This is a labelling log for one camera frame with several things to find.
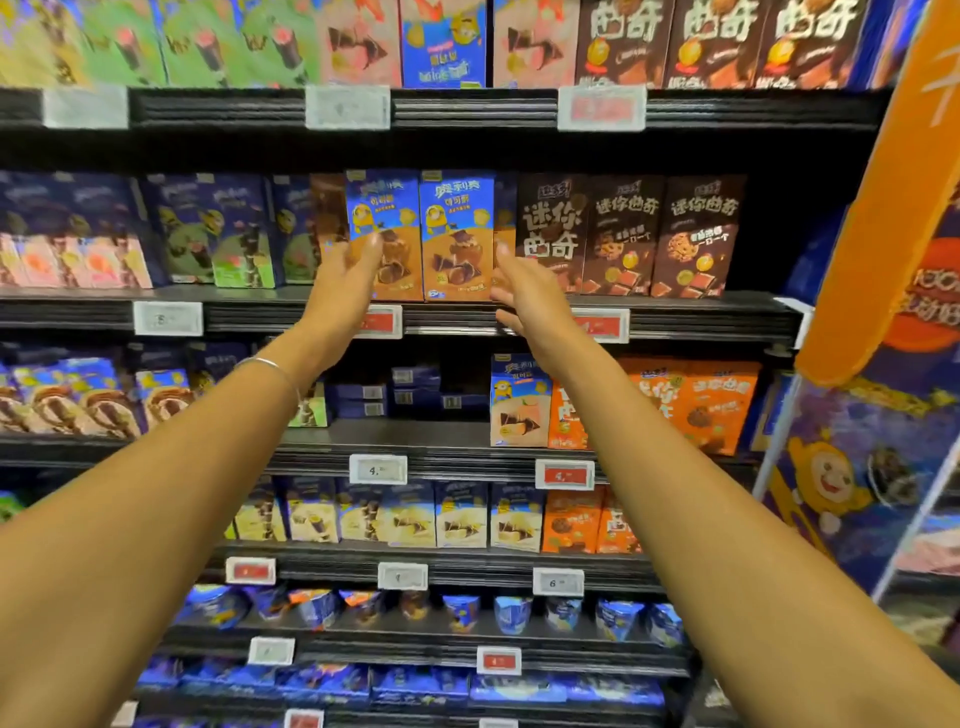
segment price number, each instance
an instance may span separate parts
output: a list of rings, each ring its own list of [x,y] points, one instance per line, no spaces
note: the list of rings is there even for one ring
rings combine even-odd
[[[390,87],[310,85],[303,92],[306,128],[314,132],[385,132],[390,129]]]
[[[584,570],[534,569],[534,596],[584,595]]]
[[[274,586],[276,559],[230,556],[225,563],[228,584]]]
[[[288,637],[254,637],[250,640],[248,665],[289,667],[294,663],[297,641]]]
[[[547,460],[539,457],[534,473],[535,484],[541,490],[593,490],[594,463],[592,460]]]
[[[350,482],[371,485],[406,485],[406,455],[350,456]]]
[[[477,647],[477,672],[481,675],[523,674],[519,647]]]
[[[557,89],[560,132],[642,132],[647,128],[647,87],[561,86]]]
[[[127,700],[121,705],[120,710],[117,711],[117,715],[113,717],[110,728],[131,728],[133,722],[136,720],[137,705],[136,700]]]
[[[203,336],[204,305],[199,302],[134,301],[137,336]]]
[[[425,592],[428,583],[426,564],[403,564],[392,561],[381,561],[377,564],[377,589]]]
[[[47,129],[129,129],[127,88],[116,84],[44,88],[43,126]]]
[[[629,308],[574,308],[573,318],[601,344],[630,342]]]
[[[402,339],[403,306],[374,303],[360,323],[354,339]]]
[[[283,728],[324,728],[324,712],[291,708],[283,717]]]

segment hand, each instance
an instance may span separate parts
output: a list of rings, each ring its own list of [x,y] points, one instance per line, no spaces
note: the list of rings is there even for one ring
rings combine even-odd
[[[323,264],[295,326],[317,346],[320,372],[344,355],[367,313],[373,278],[383,256],[383,238],[373,235],[354,265],[348,261],[349,243],[324,243]]]
[[[574,321],[552,271],[531,258],[515,257],[503,244],[497,246],[496,260],[499,267],[493,277],[501,284],[493,287],[491,298],[516,311],[498,308],[496,320],[527,340],[537,363],[549,375],[562,378],[564,353],[581,340],[592,339]]]

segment bangle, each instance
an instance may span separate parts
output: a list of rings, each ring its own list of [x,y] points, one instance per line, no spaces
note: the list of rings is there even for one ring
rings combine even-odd
[[[234,370],[239,369],[244,364],[251,361],[259,361],[263,364],[273,367],[278,372],[280,372],[283,375],[283,378],[287,380],[287,384],[289,384],[290,388],[294,391],[294,398],[296,399],[294,409],[296,410],[300,407],[300,400],[302,399],[302,397],[300,396],[300,388],[294,382],[293,378],[290,377],[290,375],[288,375],[286,372],[284,372],[283,368],[279,364],[277,364],[275,361],[271,361],[270,359],[265,359],[262,356],[248,356],[246,359],[242,359],[239,362],[237,362],[236,366],[233,367],[233,369]]]

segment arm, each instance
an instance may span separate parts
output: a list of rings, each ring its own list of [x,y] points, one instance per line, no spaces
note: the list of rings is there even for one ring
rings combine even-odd
[[[750,725],[947,728],[960,688],[818,551],[693,448],[573,321],[554,276],[497,252],[526,336],[564,384],[684,627]]]
[[[270,459],[343,355],[381,244],[324,265],[303,317],[172,420],[0,528],[0,726],[103,726]]]

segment forearm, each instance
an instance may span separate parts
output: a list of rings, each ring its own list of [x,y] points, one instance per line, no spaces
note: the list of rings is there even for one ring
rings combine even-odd
[[[839,569],[692,447],[601,347],[565,348],[561,379],[628,521],[752,725],[960,723],[955,686]]]
[[[304,392],[315,348],[292,329],[261,355]],[[0,529],[0,594],[20,596],[0,600],[0,726],[105,724],[293,416],[272,369],[240,367]]]

